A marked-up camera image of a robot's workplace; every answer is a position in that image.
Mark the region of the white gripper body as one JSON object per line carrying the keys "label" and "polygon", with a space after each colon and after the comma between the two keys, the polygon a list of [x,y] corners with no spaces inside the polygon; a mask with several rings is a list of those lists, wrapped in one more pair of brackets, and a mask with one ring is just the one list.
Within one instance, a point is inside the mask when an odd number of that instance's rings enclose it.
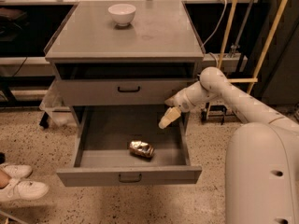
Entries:
{"label": "white gripper body", "polygon": [[216,98],[217,95],[215,93],[206,90],[202,84],[197,81],[166,99],[165,103],[168,106],[179,108],[183,113],[187,113],[197,105],[208,103]]}

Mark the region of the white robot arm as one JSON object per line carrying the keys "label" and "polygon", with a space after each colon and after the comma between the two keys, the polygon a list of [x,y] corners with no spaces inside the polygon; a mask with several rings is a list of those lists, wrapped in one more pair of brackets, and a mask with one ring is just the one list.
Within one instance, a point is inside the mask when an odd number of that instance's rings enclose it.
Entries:
{"label": "white robot arm", "polygon": [[168,98],[164,129],[197,105],[221,98],[243,122],[226,151],[226,224],[299,224],[299,125],[234,86],[216,67]]}

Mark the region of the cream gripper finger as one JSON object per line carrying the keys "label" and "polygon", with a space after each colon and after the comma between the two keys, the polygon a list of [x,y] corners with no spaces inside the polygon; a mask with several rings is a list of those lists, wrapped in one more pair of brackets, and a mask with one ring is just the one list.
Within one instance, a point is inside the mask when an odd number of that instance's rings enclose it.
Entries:
{"label": "cream gripper finger", "polygon": [[178,107],[175,107],[175,106],[169,107],[159,122],[159,128],[160,129],[166,128],[172,122],[177,120],[180,117],[180,115],[181,115],[181,111]]}

